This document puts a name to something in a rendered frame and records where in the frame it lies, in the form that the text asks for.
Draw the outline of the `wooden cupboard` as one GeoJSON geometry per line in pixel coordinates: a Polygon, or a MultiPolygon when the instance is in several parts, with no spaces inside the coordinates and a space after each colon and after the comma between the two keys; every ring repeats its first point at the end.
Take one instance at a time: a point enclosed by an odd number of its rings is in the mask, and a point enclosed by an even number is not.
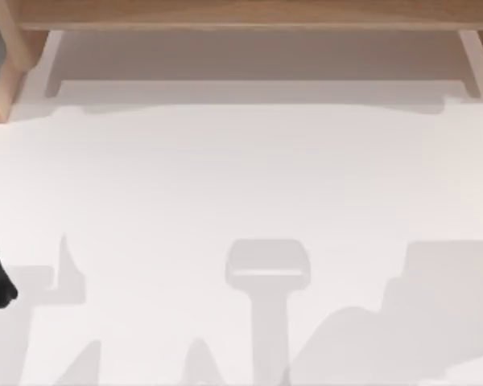
{"type": "Polygon", "coordinates": [[[483,103],[483,0],[0,0],[7,104],[59,36],[29,118],[165,105],[483,103]]]}

